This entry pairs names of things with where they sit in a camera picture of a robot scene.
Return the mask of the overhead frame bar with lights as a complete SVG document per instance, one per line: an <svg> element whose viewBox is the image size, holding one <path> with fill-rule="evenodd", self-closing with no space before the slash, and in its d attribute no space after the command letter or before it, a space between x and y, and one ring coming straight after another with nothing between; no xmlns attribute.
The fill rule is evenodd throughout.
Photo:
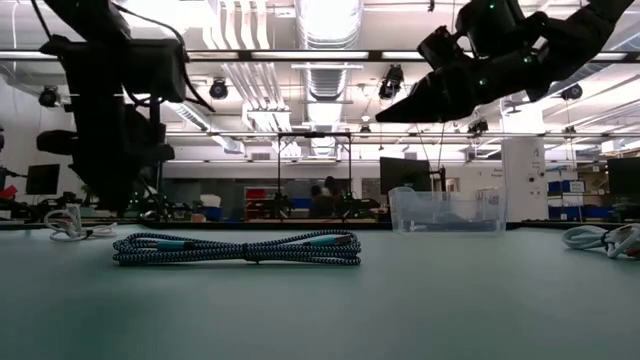
<svg viewBox="0 0 640 360"><path fill-rule="evenodd" d="M187 50L192 62L375 62L409 63L425 61L417 51L402 50ZM54 55L36 50L0 50L0 61L56 61ZM640 63L640 52L605 51L591 61L595 64Z"/></svg>

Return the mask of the gray horizontal rail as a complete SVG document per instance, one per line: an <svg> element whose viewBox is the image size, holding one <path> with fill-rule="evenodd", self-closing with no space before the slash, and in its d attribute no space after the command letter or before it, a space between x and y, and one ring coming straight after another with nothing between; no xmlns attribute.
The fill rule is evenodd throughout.
<svg viewBox="0 0 640 360"><path fill-rule="evenodd" d="M482 134L455 133L455 132L168 132L166 137L196 138L196 137L232 137L232 138L277 138L277 137L347 137L347 138L640 138L640 132L570 132L570 133L513 133L513 132L485 132Z"/></svg>

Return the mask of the black computer monitor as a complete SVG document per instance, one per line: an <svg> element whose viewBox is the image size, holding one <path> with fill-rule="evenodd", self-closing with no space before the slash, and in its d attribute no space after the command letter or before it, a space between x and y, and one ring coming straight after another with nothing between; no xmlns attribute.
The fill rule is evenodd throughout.
<svg viewBox="0 0 640 360"><path fill-rule="evenodd" d="M55 195L58 191L59 164L33 165L28 168L27 195Z"/></svg>
<svg viewBox="0 0 640 360"><path fill-rule="evenodd" d="M416 192L432 190L430 163L427 160L381 157L379 170L383 195L397 187L409 187Z"/></svg>
<svg viewBox="0 0 640 360"><path fill-rule="evenodd" d="M607 161L610 193L616 196L640 196L640 157Z"/></svg>

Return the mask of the green table mat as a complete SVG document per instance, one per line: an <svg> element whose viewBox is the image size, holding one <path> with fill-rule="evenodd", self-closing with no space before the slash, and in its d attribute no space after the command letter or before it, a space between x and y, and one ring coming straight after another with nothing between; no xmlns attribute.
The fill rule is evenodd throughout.
<svg viewBox="0 0 640 360"><path fill-rule="evenodd" d="M640 262L556 231L360 234L354 267L122 267L0 232L0 360L640 360Z"/></svg>

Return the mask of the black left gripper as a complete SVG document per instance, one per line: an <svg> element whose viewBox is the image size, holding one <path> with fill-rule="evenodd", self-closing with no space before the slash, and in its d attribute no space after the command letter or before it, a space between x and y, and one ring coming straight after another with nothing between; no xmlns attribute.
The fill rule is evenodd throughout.
<svg viewBox="0 0 640 360"><path fill-rule="evenodd" d="M74 99L65 109L75 128L46 130L36 147L69 156L85 193L102 209L124 211L140 187L140 168L175 158L160 140L160 126L122 99Z"/></svg>

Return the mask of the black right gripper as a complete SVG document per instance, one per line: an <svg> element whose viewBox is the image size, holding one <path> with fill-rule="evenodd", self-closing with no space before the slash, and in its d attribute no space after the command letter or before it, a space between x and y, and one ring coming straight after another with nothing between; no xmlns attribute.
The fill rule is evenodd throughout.
<svg viewBox="0 0 640 360"><path fill-rule="evenodd" d="M479 105L549 88L535 51L514 51L466 66L445 66L417 81L405 99L375 115L379 123L444 123L470 116Z"/></svg>

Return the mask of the black background rig frame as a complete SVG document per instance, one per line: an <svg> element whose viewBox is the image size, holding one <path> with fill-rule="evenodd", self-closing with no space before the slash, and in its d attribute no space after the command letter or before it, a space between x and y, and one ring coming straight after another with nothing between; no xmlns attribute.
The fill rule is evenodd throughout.
<svg viewBox="0 0 640 360"><path fill-rule="evenodd" d="M284 195L282 185L282 166L287 165L285 170L286 179L326 179L332 176L334 179L338 177L338 169L344 164L341 158L342 151L346 150L347 158L347 191L349 197L352 195L353 177L352 177L352 144L353 135L350 132L320 132L320 131L306 131L306 132L278 132L277 137L277 192L276 192L276 214L277 221L284 223L291 215L291 211L294 209L292 205L288 206L284 211ZM288 147L291 143L295 142L298 138L304 138L309 141L310 150L314 150L312 142L318 139L333 138L334 143L332 147L328 149L334 150L334 157L320 157L309 155L306 158L288 158L286 161L282 158L282 150Z"/></svg>

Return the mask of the blue storage bins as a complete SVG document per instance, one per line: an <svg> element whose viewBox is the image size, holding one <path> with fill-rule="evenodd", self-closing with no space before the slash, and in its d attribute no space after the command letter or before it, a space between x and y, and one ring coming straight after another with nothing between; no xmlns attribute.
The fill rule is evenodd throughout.
<svg viewBox="0 0 640 360"><path fill-rule="evenodd" d="M588 190L583 180L549 182L547 202L548 216L552 220L610 220L614 210L605 190Z"/></svg>

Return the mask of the person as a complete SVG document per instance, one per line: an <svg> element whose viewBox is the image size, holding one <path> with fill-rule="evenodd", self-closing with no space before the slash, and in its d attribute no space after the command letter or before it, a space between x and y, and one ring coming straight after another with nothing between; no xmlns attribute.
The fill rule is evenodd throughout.
<svg viewBox="0 0 640 360"><path fill-rule="evenodd" d="M327 176L322 186L311 187L310 218L330 218L336 213L336 208L342 195L338 181L333 176Z"/></svg>

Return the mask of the black metal table frame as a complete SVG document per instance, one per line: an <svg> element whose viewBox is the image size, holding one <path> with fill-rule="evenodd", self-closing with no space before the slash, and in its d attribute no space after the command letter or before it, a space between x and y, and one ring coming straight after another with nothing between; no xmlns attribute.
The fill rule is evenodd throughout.
<svg viewBox="0 0 640 360"><path fill-rule="evenodd" d="M567 230L581 225L593 225L604 229L615 229L630 223L576 223L562 221L525 221L508 222L506 230L516 230L519 228ZM391 223L364 223L364 222L335 222L324 220L320 222L237 222L237 223L217 223L217 222L118 222L116 230L125 228L141 228L153 230L214 230L214 231L311 231L311 230L350 230L350 231L391 231ZM0 221L0 231L18 230L39 230L48 229L44 223L19 223Z"/></svg>

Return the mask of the clear plastic container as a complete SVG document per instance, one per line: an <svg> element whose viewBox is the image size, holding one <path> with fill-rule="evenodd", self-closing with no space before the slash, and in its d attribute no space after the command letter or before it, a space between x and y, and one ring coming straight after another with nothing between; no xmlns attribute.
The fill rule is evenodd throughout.
<svg viewBox="0 0 640 360"><path fill-rule="evenodd" d="M392 189L389 210L394 232L494 233L506 230L506 208L500 188L471 192L418 192Z"/></svg>

